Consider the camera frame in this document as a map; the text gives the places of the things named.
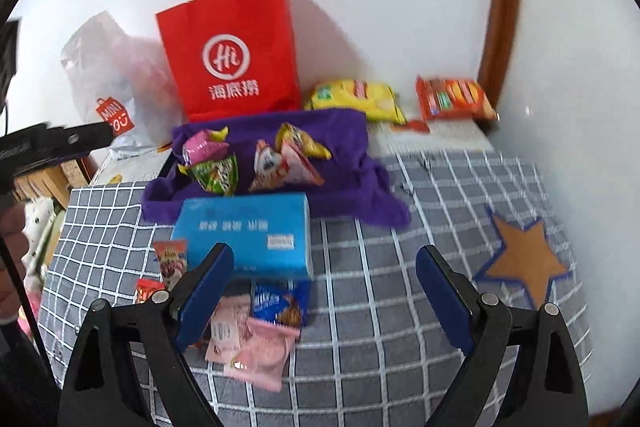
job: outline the purple fabric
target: purple fabric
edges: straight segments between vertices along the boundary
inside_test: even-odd
[[[385,168],[367,155],[369,134],[364,113],[352,109],[292,111],[240,116],[174,128],[174,155],[182,162],[182,146],[202,129],[229,127],[226,141],[238,158],[239,184],[236,194],[247,194],[254,179],[255,144],[264,139],[273,144],[281,124],[289,122],[326,146],[331,160],[311,159],[324,178],[324,185],[286,185],[276,192],[306,193],[311,217],[354,216],[370,225],[402,228],[411,216],[407,206],[389,192]],[[146,221],[172,225],[182,202],[188,198],[213,196],[177,173],[174,166],[166,178],[151,181],[142,197]]]

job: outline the cardboard star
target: cardboard star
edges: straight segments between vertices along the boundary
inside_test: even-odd
[[[521,283],[533,308],[539,309],[548,299],[553,280],[571,274],[549,248],[544,221],[538,218],[521,229],[490,210],[488,214],[502,245],[475,279]]]

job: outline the white barcode label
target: white barcode label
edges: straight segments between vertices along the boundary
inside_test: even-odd
[[[267,250],[293,250],[295,248],[292,233],[279,233],[267,236]]]

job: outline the gray checkered tablecloth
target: gray checkered tablecloth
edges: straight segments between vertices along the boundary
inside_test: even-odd
[[[521,227],[542,217],[551,248],[572,277],[553,283],[589,377],[591,343],[575,259],[534,166],[500,153],[386,156],[398,197],[409,204],[406,230],[371,227],[350,217],[311,222],[314,285],[308,327],[290,356],[280,393],[222,376],[204,353],[185,354],[194,377],[225,425],[423,425],[460,367],[415,276],[415,255],[435,244],[453,270],[471,278],[500,247],[487,208]],[[89,304],[104,297],[132,303],[139,277],[159,279],[151,247],[171,227],[144,223],[144,183],[74,190],[62,237],[49,266],[39,322],[56,377],[66,365]],[[235,282],[229,294],[250,290]],[[479,284],[508,305],[529,307],[522,287]],[[158,425],[168,425],[141,346],[133,345],[140,384]],[[508,349],[479,425],[491,425],[513,370]]]

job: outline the white circle logo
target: white circle logo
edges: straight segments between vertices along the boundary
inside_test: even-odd
[[[202,49],[202,63],[220,80],[235,80],[249,68],[249,48],[235,35],[222,34],[210,38]]]

